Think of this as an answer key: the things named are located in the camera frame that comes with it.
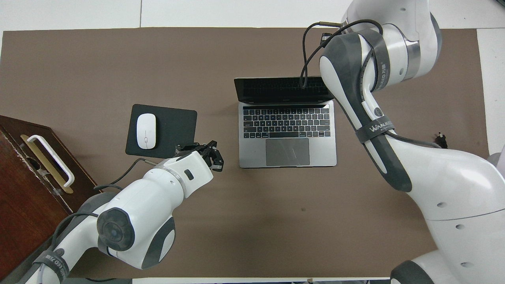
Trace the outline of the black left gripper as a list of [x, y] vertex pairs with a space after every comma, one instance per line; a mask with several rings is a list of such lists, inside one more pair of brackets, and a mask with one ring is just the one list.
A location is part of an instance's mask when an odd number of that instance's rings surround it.
[[176, 157], [182, 157], [196, 151], [204, 159], [208, 166], [212, 165], [212, 170], [216, 172], [222, 172], [224, 159], [222, 158], [220, 152], [215, 152], [217, 150], [217, 141], [211, 140], [207, 144], [188, 144], [185, 146], [178, 145], [176, 147]]

